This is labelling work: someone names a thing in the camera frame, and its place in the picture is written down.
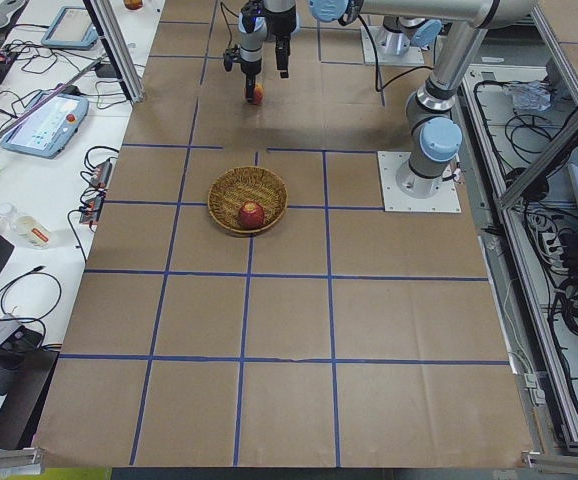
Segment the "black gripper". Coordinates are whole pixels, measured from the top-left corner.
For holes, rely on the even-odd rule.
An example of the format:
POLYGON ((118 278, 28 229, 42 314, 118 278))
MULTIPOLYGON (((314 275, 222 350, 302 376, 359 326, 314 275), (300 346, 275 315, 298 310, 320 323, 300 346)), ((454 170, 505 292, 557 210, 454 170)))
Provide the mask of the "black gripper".
POLYGON ((297 27, 295 0, 264 0, 263 13, 275 36, 290 36, 297 27))

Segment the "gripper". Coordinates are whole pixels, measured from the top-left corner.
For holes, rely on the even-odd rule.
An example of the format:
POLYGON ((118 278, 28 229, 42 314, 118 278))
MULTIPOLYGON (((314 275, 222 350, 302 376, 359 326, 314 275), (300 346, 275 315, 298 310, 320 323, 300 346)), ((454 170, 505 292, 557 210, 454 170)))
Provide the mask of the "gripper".
MULTIPOLYGON (((223 54, 223 65, 230 72, 235 63, 245 74, 245 100, 257 102, 256 76, 262 70, 262 48, 267 37, 267 25, 262 1, 247 1, 238 14, 239 43, 228 47, 223 54)), ((289 78, 290 35, 275 36, 276 68, 281 79, 289 78)))

